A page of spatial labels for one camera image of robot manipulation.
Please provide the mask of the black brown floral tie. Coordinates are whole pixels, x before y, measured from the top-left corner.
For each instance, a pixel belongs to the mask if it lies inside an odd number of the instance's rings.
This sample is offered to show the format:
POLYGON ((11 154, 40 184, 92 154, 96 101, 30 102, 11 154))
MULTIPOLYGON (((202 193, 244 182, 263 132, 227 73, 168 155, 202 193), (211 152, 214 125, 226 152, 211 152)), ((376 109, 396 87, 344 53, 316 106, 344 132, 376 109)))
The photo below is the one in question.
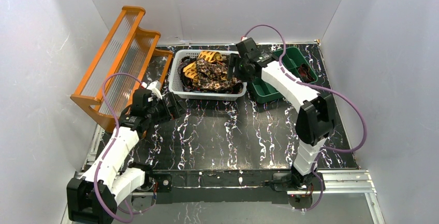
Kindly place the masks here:
POLYGON ((238 94, 244 88, 236 78, 227 78, 227 66, 221 62, 184 57, 178 72, 185 92, 238 94))

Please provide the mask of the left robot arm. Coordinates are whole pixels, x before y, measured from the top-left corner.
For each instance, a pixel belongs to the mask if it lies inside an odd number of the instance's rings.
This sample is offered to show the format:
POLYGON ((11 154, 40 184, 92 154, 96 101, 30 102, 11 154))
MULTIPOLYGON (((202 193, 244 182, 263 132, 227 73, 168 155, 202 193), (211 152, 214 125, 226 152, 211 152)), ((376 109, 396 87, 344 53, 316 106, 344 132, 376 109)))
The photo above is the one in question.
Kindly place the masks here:
POLYGON ((174 93, 137 89, 132 104, 119 115, 112 136, 92 166, 67 184, 68 218, 79 223, 130 223, 117 215, 119 205, 138 188, 149 187, 152 167, 134 162, 120 172, 126 157, 144 133, 155 125, 181 117, 184 108, 174 93))

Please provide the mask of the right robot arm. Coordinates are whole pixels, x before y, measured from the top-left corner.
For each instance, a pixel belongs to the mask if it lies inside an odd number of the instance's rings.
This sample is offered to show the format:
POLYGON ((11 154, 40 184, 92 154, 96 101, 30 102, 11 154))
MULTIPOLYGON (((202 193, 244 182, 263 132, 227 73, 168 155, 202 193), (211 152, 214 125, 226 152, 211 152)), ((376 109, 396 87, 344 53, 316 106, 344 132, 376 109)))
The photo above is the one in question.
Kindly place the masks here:
POLYGON ((310 185, 316 176, 321 149, 336 125, 334 97, 321 95, 312 84, 302 82, 286 69, 283 56, 264 52, 252 38, 242 39, 236 43, 236 48, 238 52, 229 60, 228 77, 243 82, 260 78, 282 94, 297 111, 298 153, 290 175, 283 181, 293 188, 310 185))

